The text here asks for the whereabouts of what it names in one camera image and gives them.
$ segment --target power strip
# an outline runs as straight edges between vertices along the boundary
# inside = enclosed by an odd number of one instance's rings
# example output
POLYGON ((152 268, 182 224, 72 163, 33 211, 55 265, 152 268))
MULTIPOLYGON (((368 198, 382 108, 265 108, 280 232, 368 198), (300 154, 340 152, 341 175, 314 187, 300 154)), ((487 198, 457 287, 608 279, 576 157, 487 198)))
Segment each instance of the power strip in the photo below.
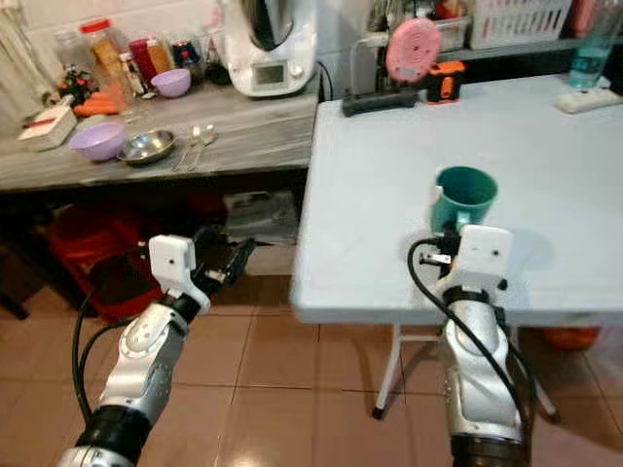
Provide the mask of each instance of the power strip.
POLYGON ((621 103, 623 103, 623 96, 616 92, 603 88, 592 88, 590 90, 559 95, 555 105, 568 114, 578 114, 621 103))

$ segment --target white folding table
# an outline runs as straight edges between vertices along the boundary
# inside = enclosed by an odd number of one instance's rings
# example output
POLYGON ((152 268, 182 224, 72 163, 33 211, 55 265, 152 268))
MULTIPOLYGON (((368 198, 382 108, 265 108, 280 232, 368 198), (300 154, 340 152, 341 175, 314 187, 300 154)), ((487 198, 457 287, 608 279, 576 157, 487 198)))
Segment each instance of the white folding table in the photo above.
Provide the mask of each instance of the white folding table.
MULTIPOLYGON (((623 105, 567 115, 553 102, 572 91, 542 76, 351 118, 341 101, 321 104, 291 291, 299 319, 393 324, 398 348, 400 325, 439 324, 406 253, 429 232, 436 172, 471 165, 499 185, 484 224, 514 234, 508 323, 623 324, 623 105)), ((436 268, 421 270, 433 285, 436 268)))

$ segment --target blue water bottle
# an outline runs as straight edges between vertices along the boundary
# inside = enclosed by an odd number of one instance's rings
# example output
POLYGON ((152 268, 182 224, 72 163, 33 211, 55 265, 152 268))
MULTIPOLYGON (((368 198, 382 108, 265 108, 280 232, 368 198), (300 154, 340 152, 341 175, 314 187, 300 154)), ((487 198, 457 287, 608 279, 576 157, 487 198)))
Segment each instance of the blue water bottle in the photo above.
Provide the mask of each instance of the blue water bottle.
POLYGON ((595 4, 593 25, 580 46, 575 51, 570 83, 575 88, 594 88, 604 71, 614 39, 623 24, 623 0, 600 0, 595 4))

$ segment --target stainless steel bowl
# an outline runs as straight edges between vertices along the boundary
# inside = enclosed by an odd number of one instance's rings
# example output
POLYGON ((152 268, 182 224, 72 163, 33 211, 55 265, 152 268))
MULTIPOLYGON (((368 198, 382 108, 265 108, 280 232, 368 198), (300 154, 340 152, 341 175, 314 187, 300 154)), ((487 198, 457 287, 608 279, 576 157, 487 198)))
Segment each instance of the stainless steel bowl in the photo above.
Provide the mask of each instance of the stainless steel bowl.
POLYGON ((130 165, 144 165, 166 157, 175 145, 175 135, 165 129, 155 129, 133 136, 117 156, 130 165))

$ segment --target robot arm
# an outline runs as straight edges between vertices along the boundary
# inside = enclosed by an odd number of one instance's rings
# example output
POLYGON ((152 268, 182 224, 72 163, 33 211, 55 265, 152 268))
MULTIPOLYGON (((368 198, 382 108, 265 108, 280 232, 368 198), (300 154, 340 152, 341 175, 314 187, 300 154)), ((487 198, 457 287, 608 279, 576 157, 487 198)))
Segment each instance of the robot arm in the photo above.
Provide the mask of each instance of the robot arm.
POLYGON ((188 325, 209 310, 209 296, 231 285, 255 247, 247 240, 224 269, 197 268, 193 240, 158 235, 149 241, 151 269, 166 291, 123 331, 119 359, 75 448, 59 467, 133 467, 168 402, 173 368, 188 325))
MULTIPOLYGON (((465 226, 461 237, 439 241, 440 254, 421 264, 442 267, 435 288, 439 302, 480 341, 506 370, 508 339, 497 322, 494 303, 510 256, 512 235, 484 226, 465 226)), ((445 369, 446 416, 455 465, 523 466, 523 419, 507 386, 484 352, 452 319, 440 340, 445 369)))

